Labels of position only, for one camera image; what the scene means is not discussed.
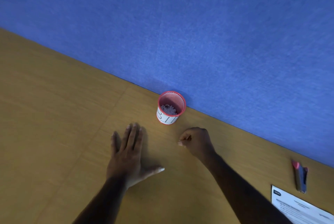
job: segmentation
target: hand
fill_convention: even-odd
[[[178,145],[185,146],[190,153],[200,161],[215,154],[207,129],[193,127],[184,131],[178,141]]]
[[[111,159],[106,170],[106,179],[124,176],[126,188],[165,170],[161,166],[152,166],[148,169],[141,167],[143,131],[139,127],[138,137],[136,137],[138,127],[137,125],[132,128],[131,125],[127,126],[119,149],[116,145],[116,132],[111,137]]]

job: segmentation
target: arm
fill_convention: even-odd
[[[206,129],[186,130],[178,144],[185,146],[208,168],[241,224],[292,224],[215,152]]]
[[[143,131],[138,126],[129,125],[124,133],[119,149],[116,133],[111,138],[111,159],[106,171],[106,182],[99,193],[73,222],[114,223],[121,201],[127,189],[136,183],[164,170],[161,166],[144,169],[140,165]]]

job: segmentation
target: forearm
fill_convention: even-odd
[[[218,154],[202,160],[214,176],[241,224],[291,222],[261,193],[235,172]]]
[[[114,223],[125,192],[124,177],[109,178],[73,223]]]

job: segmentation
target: wooden table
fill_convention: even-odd
[[[271,184],[334,213],[334,169],[191,108],[173,125],[158,95],[0,30],[0,222],[70,223],[101,188],[110,136],[146,130],[145,163],[166,169],[129,189],[117,223],[238,223],[210,173],[176,144],[207,128],[219,154],[270,200]],[[309,167],[295,189],[291,158]]]

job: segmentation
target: blue wall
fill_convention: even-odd
[[[334,0],[0,0],[0,26],[334,167]]]

